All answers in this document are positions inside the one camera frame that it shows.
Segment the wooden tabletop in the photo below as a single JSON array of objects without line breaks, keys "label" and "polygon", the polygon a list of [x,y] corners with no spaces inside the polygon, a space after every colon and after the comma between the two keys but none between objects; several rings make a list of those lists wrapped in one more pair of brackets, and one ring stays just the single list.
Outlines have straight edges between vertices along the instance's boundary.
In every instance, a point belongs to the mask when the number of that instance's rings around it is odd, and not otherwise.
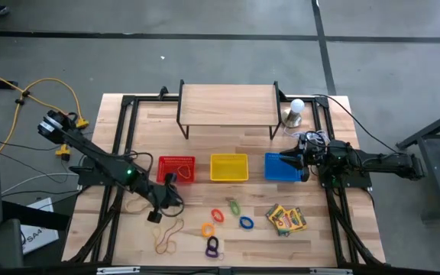
[{"label": "wooden tabletop", "polygon": [[182,125],[276,126],[274,85],[183,85]]},{"label": "wooden tabletop", "polygon": [[[99,109],[92,141],[103,150],[111,152],[122,94],[104,94]],[[335,97],[350,110],[348,98]],[[282,109],[289,104],[282,103]],[[185,140],[177,123],[175,102],[142,102],[138,109],[133,150],[146,151],[154,155],[150,178],[155,180],[157,158],[162,155],[196,157],[196,183],[178,186],[186,207],[180,218],[184,228],[170,240],[177,244],[174,254],[156,254],[154,250],[154,227],[162,232],[174,222],[174,218],[163,217],[157,225],[147,222],[151,208],[142,213],[133,211],[147,205],[145,199],[131,202],[138,195],[125,193],[124,205],[118,226],[113,264],[170,265],[170,266],[255,266],[255,267],[335,267],[335,252],[328,219],[324,190],[314,175],[306,183],[266,181],[264,179],[264,154],[280,152],[294,147],[296,139],[283,133],[270,141],[268,128],[244,128],[204,126],[191,128],[189,140]],[[335,137],[349,141],[358,147],[358,139],[351,117],[334,102],[330,102]],[[322,125],[325,125],[320,112]],[[125,122],[121,148],[125,145],[128,120]],[[298,131],[313,130],[312,110],[307,105],[302,113],[302,125]],[[248,154],[249,180],[246,183],[212,183],[209,180],[210,154]],[[146,158],[137,161],[147,166]],[[76,202],[63,260],[71,258],[86,242],[96,227],[103,188],[91,187]],[[384,260],[380,234],[374,209],[368,194],[360,189],[347,189],[348,204],[354,230],[379,260]],[[238,200],[242,215],[254,220],[254,229],[239,228],[228,207],[227,198]],[[264,217],[275,203],[290,209],[299,206],[308,222],[308,229],[279,237],[273,226]],[[202,236],[204,222],[212,222],[211,210],[221,209],[225,222],[215,226],[219,239],[219,251],[223,260],[212,260],[205,256],[206,239]],[[340,229],[346,258],[349,258],[347,239]],[[104,233],[102,251],[106,248],[108,230]]]}]

